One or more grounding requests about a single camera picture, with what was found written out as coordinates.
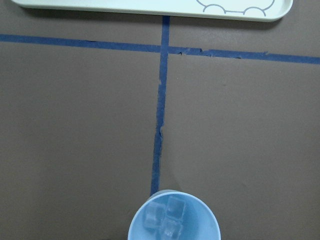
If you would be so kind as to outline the clear ice cube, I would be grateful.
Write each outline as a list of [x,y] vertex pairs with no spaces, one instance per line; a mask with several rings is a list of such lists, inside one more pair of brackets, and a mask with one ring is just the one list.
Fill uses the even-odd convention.
[[165,210],[165,216],[169,219],[181,222],[186,212],[186,202],[175,195],[168,198]]
[[161,240],[179,240],[183,231],[181,222],[165,218],[159,232]]
[[143,226],[147,230],[158,230],[162,227],[165,217],[166,205],[164,203],[151,201],[144,210]]

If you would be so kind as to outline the light blue plastic cup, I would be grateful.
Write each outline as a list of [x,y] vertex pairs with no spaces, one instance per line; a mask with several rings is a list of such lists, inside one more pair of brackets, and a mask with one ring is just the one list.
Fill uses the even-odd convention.
[[220,240],[218,221],[211,209],[199,198],[177,190],[161,190],[151,195],[134,215],[127,238],[129,240],[160,240],[160,230],[148,230],[144,227],[144,211],[150,202],[167,205],[170,196],[177,196],[186,202],[182,221],[183,230],[179,240]]

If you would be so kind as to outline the cream bear serving tray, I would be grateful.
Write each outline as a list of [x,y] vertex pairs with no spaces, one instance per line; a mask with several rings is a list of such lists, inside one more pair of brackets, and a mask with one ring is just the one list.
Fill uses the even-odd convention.
[[275,22],[292,8],[291,0],[16,0],[32,9],[145,14],[251,22]]

